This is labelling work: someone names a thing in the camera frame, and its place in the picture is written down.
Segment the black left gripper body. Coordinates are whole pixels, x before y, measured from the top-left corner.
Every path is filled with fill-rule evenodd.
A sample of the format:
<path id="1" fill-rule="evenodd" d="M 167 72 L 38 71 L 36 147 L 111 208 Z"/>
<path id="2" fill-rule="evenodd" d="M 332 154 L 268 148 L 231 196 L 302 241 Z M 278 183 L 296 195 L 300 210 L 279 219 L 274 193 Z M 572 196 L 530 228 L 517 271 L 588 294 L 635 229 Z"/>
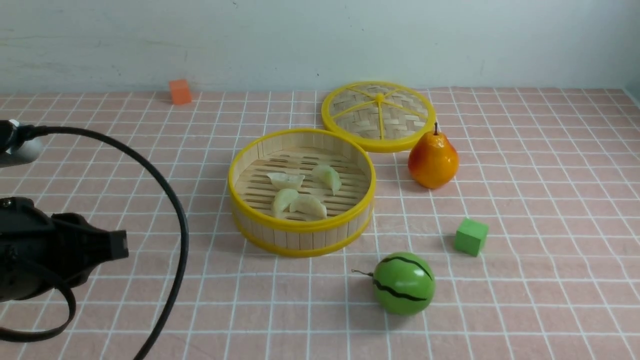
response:
<path id="1" fill-rule="evenodd" d="M 53 289 L 40 275 L 20 269 L 18 260 L 42 266 L 73 289 L 99 265 L 130 255 L 126 231 L 94 227 L 77 213 L 45 214 L 26 197 L 1 199 L 0 232 L 2 302 Z"/>

